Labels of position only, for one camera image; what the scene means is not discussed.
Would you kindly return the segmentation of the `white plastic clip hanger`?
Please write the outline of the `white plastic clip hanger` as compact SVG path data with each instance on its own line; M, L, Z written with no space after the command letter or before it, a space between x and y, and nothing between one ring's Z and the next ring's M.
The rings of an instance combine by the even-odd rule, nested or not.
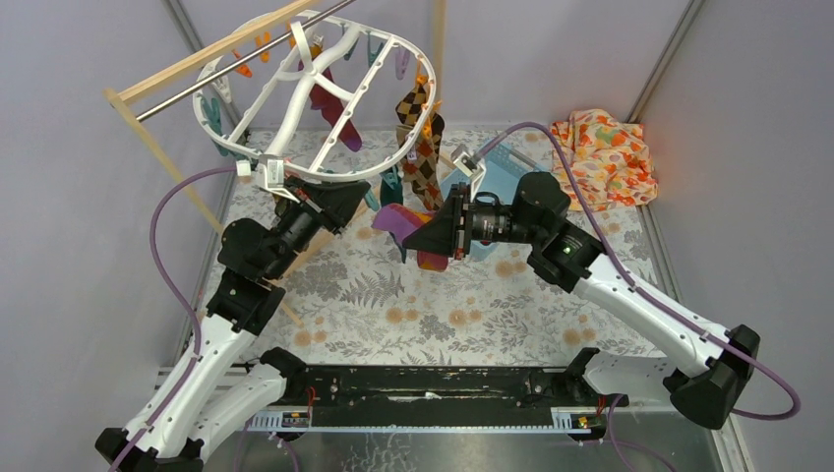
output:
M274 194L287 189L292 177L319 182L365 180L392 169L417 147L419 141L431 138L432 121L442 102L435 68L419 47L392 32L326 12L303 10L293 14L291 19L287 31L292 48L232 130L223 130L213 117L214 102L203 89L191 95L198 124L218 148L236 158L238 176L251 177L259 187ZM367 71L356 87L344 88L334 81L331 69L362 40L370 44ZM354 124L356 108L368 95L387 59L400 56L410 57L417 64L414 95L395 108L407 129L403 143L391 153L354 170L328 171L326 161L335 147L358 147L359 141L355 137L358 129ZM291 85L293 91L272 141L263 150L243 145L244 132L283 84ZM323 114L330 131L312 156L293 157L289 153L290 143L303 114L313 110Z

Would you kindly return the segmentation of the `purple yellow striped sock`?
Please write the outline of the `purple yellow striped sock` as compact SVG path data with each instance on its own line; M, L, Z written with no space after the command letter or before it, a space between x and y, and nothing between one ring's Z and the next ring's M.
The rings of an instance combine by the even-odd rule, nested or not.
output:
M372 227L391 236L397 247L398 259L405 264L407 260L407 250L403 245L405 238L428 223L432 216L431 212L417 211L403 204L389 204L381 207L376 213ZM447 269L448 258L418 251L417 266L424 270L443 272Z

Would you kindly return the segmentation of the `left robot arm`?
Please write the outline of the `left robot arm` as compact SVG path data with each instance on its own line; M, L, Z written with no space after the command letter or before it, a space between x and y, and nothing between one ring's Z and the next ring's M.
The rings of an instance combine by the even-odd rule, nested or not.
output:
M112 471L200 471L214 451L276 400L304 394L306 366L279 349L266 352L242 381L214 392L231 364L260 336L286 292L275 286L314 237L339 234L371 186L366 181L287 180L275 204L276 223L251 218L229 223L217 260L220 283L198 320L190 352L126 426L104 430L96 450Z

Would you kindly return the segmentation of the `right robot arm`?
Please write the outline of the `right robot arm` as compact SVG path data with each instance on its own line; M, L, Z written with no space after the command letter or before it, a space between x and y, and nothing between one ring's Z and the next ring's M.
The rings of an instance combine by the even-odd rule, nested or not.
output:
M672 371L659 377L661 399L692 423L721 429L752 377L759 334L711 322L617 265L599 239L567 219L569 203L547 172L523 175L508 205L457 183L402 244L456 260L472 242L529 245L527 263L542 280L608 311L663 353Z

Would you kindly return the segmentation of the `dark green sock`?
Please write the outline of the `dark green sock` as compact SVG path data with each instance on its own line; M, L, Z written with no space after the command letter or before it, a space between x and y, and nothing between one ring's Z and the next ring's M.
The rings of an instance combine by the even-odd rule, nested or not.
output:
M398 167L395 165L381 174L382 183L380 186L380 204L382 207L388 205L402 205L404 203L402 178Z

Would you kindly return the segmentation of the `brown argyle sock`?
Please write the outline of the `brown argyle sock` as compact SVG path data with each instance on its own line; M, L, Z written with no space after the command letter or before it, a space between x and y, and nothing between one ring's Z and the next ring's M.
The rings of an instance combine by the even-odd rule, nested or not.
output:
M426 210L434 211L444 201L437 169L446 122L439 113L440 101L429 107L430 91L428 77L419 75L414 88L398 102L394 111L400 122L396 128L397 141L403 144L412 131L416 137L412 149L400 160L403 181L411 186L412 193Z

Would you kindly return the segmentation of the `maroon purple sock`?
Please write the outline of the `maroon purple sock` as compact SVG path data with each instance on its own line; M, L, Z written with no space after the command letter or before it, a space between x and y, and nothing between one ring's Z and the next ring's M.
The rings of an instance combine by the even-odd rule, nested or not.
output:
M313 85L309 93L309 98L311 100L312 110L319 111L325 121L331 126L337 123L344 111L344 105L335 95L319 85ZM354 152L359 151L363 144L357 129L350 119L345 122L339 132L338 139Z

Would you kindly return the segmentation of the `floral patterned table mat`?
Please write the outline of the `floral patterned table mat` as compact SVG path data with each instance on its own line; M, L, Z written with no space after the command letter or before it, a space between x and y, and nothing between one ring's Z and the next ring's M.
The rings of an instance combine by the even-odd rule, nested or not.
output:
M563 366L583 347L663 357L634 329L539 279L529 247L497 245L488 259L420 269L398 259L391 237L365 210L342 235L279 280L279 310L237 362L280 347L312 364ZM650 240L636 207L596 212L618 258L657 284Z

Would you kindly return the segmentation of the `purple clothespin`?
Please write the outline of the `purple clothespin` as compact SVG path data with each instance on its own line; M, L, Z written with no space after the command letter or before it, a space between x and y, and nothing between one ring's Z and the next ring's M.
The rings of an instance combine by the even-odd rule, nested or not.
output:
M394 58L395 77L398 81L403 81L408 70L412 53L405 47L397 47Z

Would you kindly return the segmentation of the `metal hanging rod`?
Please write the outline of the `metal hanging rod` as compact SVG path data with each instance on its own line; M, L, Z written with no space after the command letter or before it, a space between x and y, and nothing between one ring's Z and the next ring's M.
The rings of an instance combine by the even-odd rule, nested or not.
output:
M251 41L262 32L271 30L276 26L284 25L286 22L295 17L300 17L305 10L308 10L317 4L318 1L293 1L278 10L268 13L265 19L255 20L253 24L244 27L242 30L233 32L176 62L175 64L168 66L162 71L157 72L150 77L143 79L139 83L122 90L118 93L118 96L125 105L131 105L139 99L145 98L153 92L164 89L172 83L181 80L187 74L202 69L213 60L222 58L227 53L231 53L233 49L237 49L241 44ZM252 50L248 54L242 55L241 59L237 59L236 61L229 63L222 69L216 69L213 73L204 76L202 79L196 80L192 85L181 89L149 109L137 114L136 119L140 123L148 120L148 118L157 115L186 97L200 91L214 81L217 81L229 73L234 72L237 66L243 63L248 64L250 61L257 59L261 54L270 52L278 45L288 42L289 38L292 36L292 31L284 32L282 35L276 36L271 41L264 43L262 46Z

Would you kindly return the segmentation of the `floral orange cloth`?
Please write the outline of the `floral orange cloth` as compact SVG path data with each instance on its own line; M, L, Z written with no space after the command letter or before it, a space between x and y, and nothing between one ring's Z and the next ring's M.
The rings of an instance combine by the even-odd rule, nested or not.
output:
M553 173L569 195L569 209L581 211L568 177L576 181L590 209L644 206L659 195L650 147L641 124L624 123L600 108L573 111L551 125L565 155L553 153Z

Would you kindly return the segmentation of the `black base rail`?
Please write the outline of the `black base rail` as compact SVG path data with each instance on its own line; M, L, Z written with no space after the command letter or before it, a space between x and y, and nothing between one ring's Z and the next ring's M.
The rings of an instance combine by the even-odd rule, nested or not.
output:
M576 431L612 405L574 368L317 365L264 410L284 431Z

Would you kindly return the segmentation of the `wooden drying rack frame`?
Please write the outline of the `wooden drying rack frame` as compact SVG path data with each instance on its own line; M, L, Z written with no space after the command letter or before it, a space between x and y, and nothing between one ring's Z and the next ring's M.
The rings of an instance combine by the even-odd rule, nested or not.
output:
M95 26L101 32L96 43L96 58L101 65L95 67L97 86L123 86L129 80L138 79L145 73L156 72L157 66L168 65L170 53L174 59L185 56L185 45L170 23L169 15L162 12L162 6L152 6L137 1L101 1L91 14L100 14ZM429 18L434 7L431 1L357 1L346 7L348 20L359 20L370 27L379 27L397 34L415 45L428 45ZM371 112L372 104L383 103L382 72L377 75L368 95L362 99L355 112ZM161 279L153 268L146 247L149 241L151 207L155 207L163 191L173 186L165 165L158 158L151 157L149 146L133 125L129 125L120 112L108 104L113 111L104 111L104 101L98 98L96 111L99 124L96 125L95 139L95 183L97 185L98 208L94 213L100 221L95 230L96 250L101 255L101 272L94 293L90 282L89 313L92 301L96 302L99 315L97 320L116 320L119 323L137 321L139 315L162 315L163 308L151 308L151 283ZM150 118L150 131L161 150L173 158L175 167L181 170L197 171L209 167L229 164L220 156L213 141L198 124L193 111L192 99L169 107L160 113L161 118ZM92 115L89 116L89 138L92 140ZM89 157L92 158L92 144ZM347 170L354 170L391 153L389 150L370 151L370 144L356 154L357 164L345 164ZM202 216L195 204L185 203L186 197L177 198L177 207L166 212L166 222L159 233L164 243L162 255L164 268L176 268L178 285L185 288L186 275L196 277L201 254L208 249L211 223Z

